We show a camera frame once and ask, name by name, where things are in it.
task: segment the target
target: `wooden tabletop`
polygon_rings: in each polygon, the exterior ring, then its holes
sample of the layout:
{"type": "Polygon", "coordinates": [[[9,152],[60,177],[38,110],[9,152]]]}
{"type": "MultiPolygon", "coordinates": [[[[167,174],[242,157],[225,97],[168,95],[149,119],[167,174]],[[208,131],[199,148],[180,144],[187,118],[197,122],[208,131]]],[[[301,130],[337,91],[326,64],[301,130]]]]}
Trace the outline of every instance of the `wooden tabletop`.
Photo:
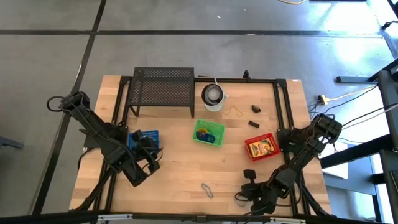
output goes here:
{"type": "MultiPolygon", "coordinates": [[[[120,76],[104,76],[95,113],[104,121],[110,122],[113,114],[120,76]]],[[[282,154],[252,162],[244,150],[244,140],[265,133],[272,133],[277,139],[278,117],[275,108],[274,92],[266,83],[219,83],[229,95],[224,111],[210,112],[201,100],[201,91],[208,83],[195,84],[195,117],[190,117],[189,108],[144,107],[136,118],[129,112],[127,125],[130,132],[137,129],[149,131],[157,129],[160,146],[164,148],[160,169],[141,185],[133,187],[123,173],[118,174],[112,201],[112,212],[145,213],[206,213],[213,215],[242,215],[250,211],[250,202],[237,202],[234,194],[240,186],[248,183],[243,177],[244,169],[254,169],[256,181],[269,178],[272,171],[284,164],[282,154]],[[251,105],[257,105],[261,112],[255,114],[251,105]],[[235,112],[237,107],[242,117],[235,112]],[[215,147],[192,139],[197,119],[214,121],[226,126],[223,145],[215,147]],[[248,121],[260,124],[254,128],[248,121]],[[201,188],[205,183],[214,194],[208,198],[201,188]]],[[[287,80],[290,104],[296,128],[310,124],[307,104],[300,80],[287,80]]],[[[122,105],[126,97],[123,93],[122,105]]],[[[280,90],[282,111],[287,128],[284,99],[280,90]]],[[[88,196],[98,182],[103,156],[99,149],[88,153],[81,161],[80,171],[73,191],[70,208],[76,208],[88,196]]],[[[315,200],[327,212],[331,212],[328,195],[323,180],[320,162],[313,159],[303,170],[305,183],[315,200]]],[[[108,186],[103,192],[101,208],[104,207],[108,186]]],[[[278,200],[279,204],[289,204],[289,198],[278,200]]],[[[298,206],[303,213],[301,203],[298,206]]],[[[277,207],[274,215],[291,216],[291,207],[277,207]]]]}

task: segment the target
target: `rubber band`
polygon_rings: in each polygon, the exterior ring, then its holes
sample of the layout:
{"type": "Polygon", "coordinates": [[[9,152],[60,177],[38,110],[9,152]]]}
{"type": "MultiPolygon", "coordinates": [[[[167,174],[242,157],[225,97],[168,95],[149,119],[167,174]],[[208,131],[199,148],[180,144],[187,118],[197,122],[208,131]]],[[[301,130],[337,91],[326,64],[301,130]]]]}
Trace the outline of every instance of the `rubber band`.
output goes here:
{"type": "Polygon", "coordinates": [[[231,113],[231,108],[235,108],[235,115],[238,117],[242,117],[243,113],[242,111],[238,110],[235,105],[230,106],[228,109],[223,110],[223,115],[229,115],[231,113]]]}
{"type": "Polygon", "coordinates": [[[202,187],[203,190],[205,190],[205,192],[207,194],[207,197],[209,197],[209,198],[213,198],[214,197],[214,195],[211,192],[211,189],[209,188],[209,186],[207,186],[206,184],[202,183],[201,187],[202,187]]]}

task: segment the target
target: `red box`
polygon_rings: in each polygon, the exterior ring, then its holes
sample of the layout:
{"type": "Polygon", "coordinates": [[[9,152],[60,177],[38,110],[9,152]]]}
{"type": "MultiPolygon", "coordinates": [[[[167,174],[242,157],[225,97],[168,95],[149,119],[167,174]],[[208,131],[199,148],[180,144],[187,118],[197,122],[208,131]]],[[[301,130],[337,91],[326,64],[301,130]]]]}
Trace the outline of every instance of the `red box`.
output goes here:
{"type": "Polygon", "coordinates": [[[278,145],[276,144],[275,139],[271,133],[263,134],[263,135],[260,135],[260,136],[257,136],[257,137],[251,138],[251,139],[247,139],[244,141],[244,144],[245,144],[246,151],[249,154],[250,160],[252,160],[252,161],[258,161],[258,160],[265,159],[267,157],[274,156],[274,155],[280,153],[280,149],[279,149],[278,145]],[[269,141],[271,146],[274,148],[274,152],[268,153],[266,155],[259,156],[259,157],[253,157],[249,145],[252,143],[255,143],[255,142],[262,141],[262,140],[269,141]]]}

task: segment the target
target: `green container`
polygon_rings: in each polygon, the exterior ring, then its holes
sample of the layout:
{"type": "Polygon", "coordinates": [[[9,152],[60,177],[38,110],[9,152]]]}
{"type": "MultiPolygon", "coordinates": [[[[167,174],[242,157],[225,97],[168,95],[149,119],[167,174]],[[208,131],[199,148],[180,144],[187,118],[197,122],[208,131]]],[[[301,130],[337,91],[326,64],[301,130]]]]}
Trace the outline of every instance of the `green container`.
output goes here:
{"type": "Polygon", "coordinates": [[[223,139],[224,139],[224,133],[225,133],[225,126],[222,124],[217,124],[211,121],[205,121],[202,119],[197,120],[197,124],[195,125],[195,129],[193,130],[193,136],[192,139],[195,141],[203,142],[206,144],[211,144],[213,146],[222,146],[223,145],[223,139]],[[209,131],[210,134],[214,135],[216,138],[216,141],[214,143],[209,143],[205,141],[201,141],[197,138],[197,131],[200,128],[205,128],[209,131]]]}

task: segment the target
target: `yellow cable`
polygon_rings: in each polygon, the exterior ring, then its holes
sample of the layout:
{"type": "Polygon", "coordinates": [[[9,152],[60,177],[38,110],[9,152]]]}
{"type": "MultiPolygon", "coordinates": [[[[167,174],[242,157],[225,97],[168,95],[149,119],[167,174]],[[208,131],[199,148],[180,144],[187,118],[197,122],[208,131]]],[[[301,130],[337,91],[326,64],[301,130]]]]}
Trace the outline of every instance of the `yellow cable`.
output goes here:
{"type": "Polygon", "coordinates": [[[230,106],[228,109],[223,110],[223,115],[229,115],[229,114],[231,113],[231,108],[235,108],[235,114],[236,114],[236,116],[238,116],[238,117],[242,117],[242,116],[243,116],[242,111],[238,110],[238,109],[235,107],[235,105],[230,106]]]}
{"type": "Polygon", "coordinates": [[[301,4],[301,3],[305,2],[305,0],[301,0],[300,2],[288,2],[288,1],[285,1],[285,0],[279,0],[279,1],[283,2],[283,3],[286,3],[286,4],[301,4]]]}

